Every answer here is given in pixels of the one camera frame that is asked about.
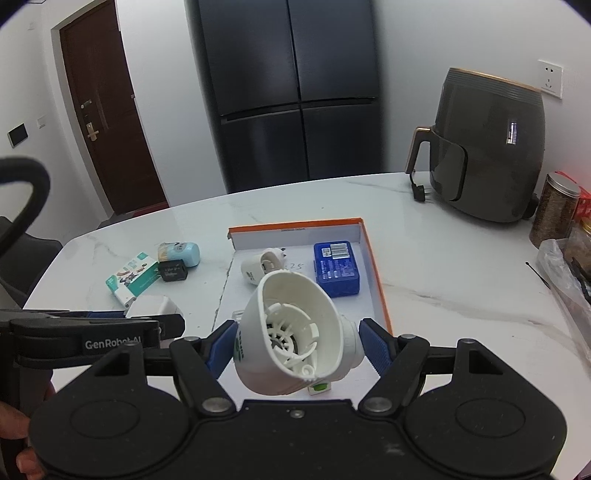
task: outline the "white hair dryer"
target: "white hair dryer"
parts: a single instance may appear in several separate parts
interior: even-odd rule
[[[305,275],[264,276],[239,321],[234,363],[242,382],[262,395],[286,395],[342,379],[363,360],[355,324]]]

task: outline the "chair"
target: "chair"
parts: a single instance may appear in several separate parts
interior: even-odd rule
[[[0,236],[11,225],[10,220],[0,216]],[[62,245],[57,240],[45,240],[24,233],[0,257],[0,285],[21,308],[61,249]]]

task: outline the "door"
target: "door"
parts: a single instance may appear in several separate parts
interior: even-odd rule
[[[370,0],[288,0],[301,100],[378,96]]]
[[[139,123],[114,0],[60,30],[76,115],[115,213],[165,202]]]
[[[236,192],[308,180],[300,110],[222,123]]]
[[[199,0],[199,10],[220,115],[298,101],[284,0]]]
[[[383,172],[377,103],[303,112],[310,180]]]

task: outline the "table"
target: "table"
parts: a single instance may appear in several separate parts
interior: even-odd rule
[[[105,286],[109,275],[140,251],[155,256],[162,242],[194,241],[202,261],[188,279],[148,292],[178,304],[187,335],[207,336],[232,260],[228,227],[348,217],[365,221],[395,334],[437,346],[476,338],[515,368],[564,413],[569,432],[554,474],[572,480],[591,459],[591,369],[553,294],[525,265],[537,253],[531,223],[485,222],[432,197],[417,203],[402,173],[235,193],[105,227],[64,247],[26,308],[120,309]],[[79,372],[57,371],[56,387]],[[168,379],[150,384],[174,391]]]

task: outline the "finger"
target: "finger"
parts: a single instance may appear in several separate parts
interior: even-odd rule
[[[39,465],[39,461],[37,460],[37,455],[33,452],[32,448],[25,448],[21,453],[17,455],[17,468],[21,473],[25,474],[35,474],[35,473],[43,473],[41,470],[41,466]]]
[[[53,383],[49,382],[49,387],[45,390],[45,396],[43,400],[49,400],[53,395],[56,394],[56,388],[53,386]]]
[[[0,402],[0,438],[7,440],[27,437],[29,418],[16,408]]]
[[[27,480],[41,480],[45,476],[32,448],[24,449],[17,455],[16,460],[17,468],[21,473],[26,474]]]

